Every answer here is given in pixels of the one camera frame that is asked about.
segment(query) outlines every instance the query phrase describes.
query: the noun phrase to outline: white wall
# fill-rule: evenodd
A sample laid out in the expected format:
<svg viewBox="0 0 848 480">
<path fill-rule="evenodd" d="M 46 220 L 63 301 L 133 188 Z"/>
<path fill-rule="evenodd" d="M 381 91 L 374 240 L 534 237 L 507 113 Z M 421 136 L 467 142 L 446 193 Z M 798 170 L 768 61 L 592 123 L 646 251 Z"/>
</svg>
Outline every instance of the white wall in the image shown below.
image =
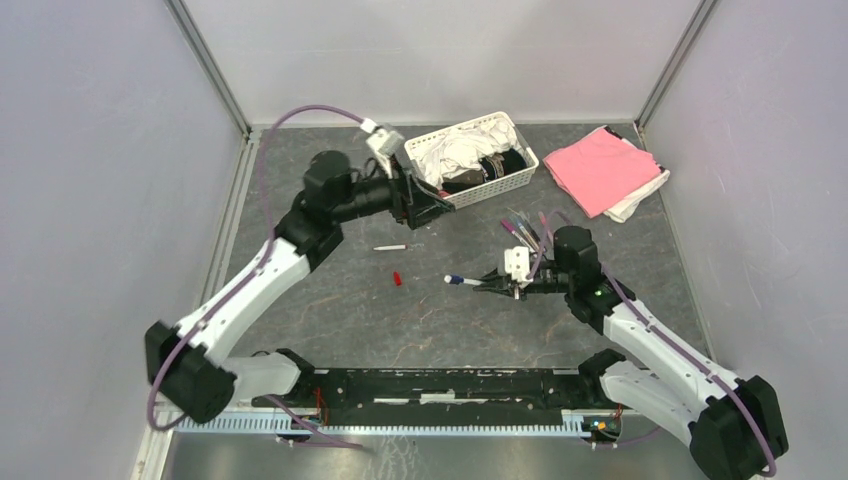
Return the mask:
<svg viewBox="0 0 848 480">
<path fill-rule="evenodd" d="M 0 69 L 0 478 L 126 478 L 240 135 L 161 1 L 4 2 Z"/>
<path fill-rule="evenodd" d="M 848 4 L 720 2 L 648 146 L 718 359 L 777 389 L 780 478 L 845 478 Z"/>
<path fill-rule="evenodd" d="M 186 0 L 249 121 L 634 118 L 697 0 Z M 340 123 L 326 114 L 300 123 Z"/>
</svg>

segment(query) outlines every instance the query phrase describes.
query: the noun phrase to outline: white towel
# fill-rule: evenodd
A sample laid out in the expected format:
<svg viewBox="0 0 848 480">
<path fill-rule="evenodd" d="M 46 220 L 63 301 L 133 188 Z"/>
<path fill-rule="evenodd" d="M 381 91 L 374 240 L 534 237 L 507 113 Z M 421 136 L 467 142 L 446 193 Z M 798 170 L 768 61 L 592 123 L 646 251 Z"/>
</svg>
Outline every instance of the white towel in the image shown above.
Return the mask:
<svg viewBox="0 0 848 480">
<path fill-rule="evenodd" d="M 416 163 L 424 180 L 441 189 L 442 179 L 482 170 L 481 158 L 505 152 L 516 142 L 515 128 L 506 120 L 494 119 L 474 128 L 451 130 Z"/>
</svg>

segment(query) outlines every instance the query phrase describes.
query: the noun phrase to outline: white pen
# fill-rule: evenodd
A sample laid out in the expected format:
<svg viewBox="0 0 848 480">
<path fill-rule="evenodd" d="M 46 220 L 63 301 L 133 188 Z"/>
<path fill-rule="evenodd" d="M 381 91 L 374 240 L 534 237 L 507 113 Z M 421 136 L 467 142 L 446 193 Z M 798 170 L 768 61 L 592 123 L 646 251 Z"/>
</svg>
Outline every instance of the white pen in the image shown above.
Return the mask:
<svg viewBox="0 0 848 480">
<path fill-rule="evenodd" d="M 375 252 L 385 252 L 387 250 L 406 250 L 406 245 L 384 245 L 382 247 L 374 247 Z"/>
</svg>

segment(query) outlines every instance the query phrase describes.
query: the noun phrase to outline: pile of pens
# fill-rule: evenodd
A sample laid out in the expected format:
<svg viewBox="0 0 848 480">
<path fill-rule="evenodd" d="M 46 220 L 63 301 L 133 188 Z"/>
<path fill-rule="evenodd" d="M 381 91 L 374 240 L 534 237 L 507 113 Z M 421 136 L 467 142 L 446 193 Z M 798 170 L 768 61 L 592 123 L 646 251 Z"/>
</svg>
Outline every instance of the pile of pens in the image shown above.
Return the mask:
<svg viewBox="0 0 848 480">
<path fill-rule="evenodd" d="M 510 209 L 511 213 L 507 218 L 501 220 L 501 225 L 512 235 L 515 237 L 522 245 L 529 248 L 530 251 L 535 252 L 537 255 L 544 255 L 545 252 L 542 251 L 542 239 L 539 237 L 539 234 L 536 233 L 536 230 L 533 230 L 533 226 L 530 225 L 530 220 L 527 218 L 527 215 L 524 212 L 516 212 Z M 542 222 L 543 227 L 547 227 L 547 220 L 545 219 L 545 214 L 539 212 L 539 220 Z M 548 245 L 553 245 L 554 238 L 553 234 L 547 232 L 548 236 Z M 483 282 L 480 280 L 475 280 L 473 278 L 465 278 L 462 275 L 445 275 L 445 283 L 450 285 L 471 285 L 477 286 L 482 285 Z"/>
<path fill-rule="evenodd" d="M 540 217 L 542 220 L 542 224 L 545 223 L 544 217 Z M 510 214 L 507 218 L 501 220 L 501 225 L 512 235 L 515 237 L 519 243 L 529 248 L 530 251 L 536 252 L 538 254 L 542 254 L 542 239 L 539 237 L 539 234 L 533 230 L 533 226 L 530 225 L 530 220 L 524 214 L 524 212 L 515 212 Z"/>
</svg>

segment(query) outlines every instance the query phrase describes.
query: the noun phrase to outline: marker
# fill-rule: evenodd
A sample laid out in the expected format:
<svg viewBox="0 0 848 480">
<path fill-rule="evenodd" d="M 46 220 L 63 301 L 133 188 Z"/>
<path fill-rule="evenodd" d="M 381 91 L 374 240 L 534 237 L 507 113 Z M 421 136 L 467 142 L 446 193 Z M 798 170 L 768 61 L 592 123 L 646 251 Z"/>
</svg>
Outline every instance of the marker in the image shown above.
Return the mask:
<svg viewBox="0 0 848 480">
<path fill-rule="evenodd" d="M 465 278 L 460 275 L 445 275 L 445 283 L 449 283 L 451 285 L 459 285 L 461 283 L 465 283 L 467 285 L 477 286 L 483 285 L 483 282 L 480 280 L 474 280 L 473 278 Z"/>
<path fill-rule="evenodd" d="M 384 245 L 382 247 L 374 247 L 375 252 L 386 252 L 389 250 L 406 250 L 406 245 Z"/>
</svg>

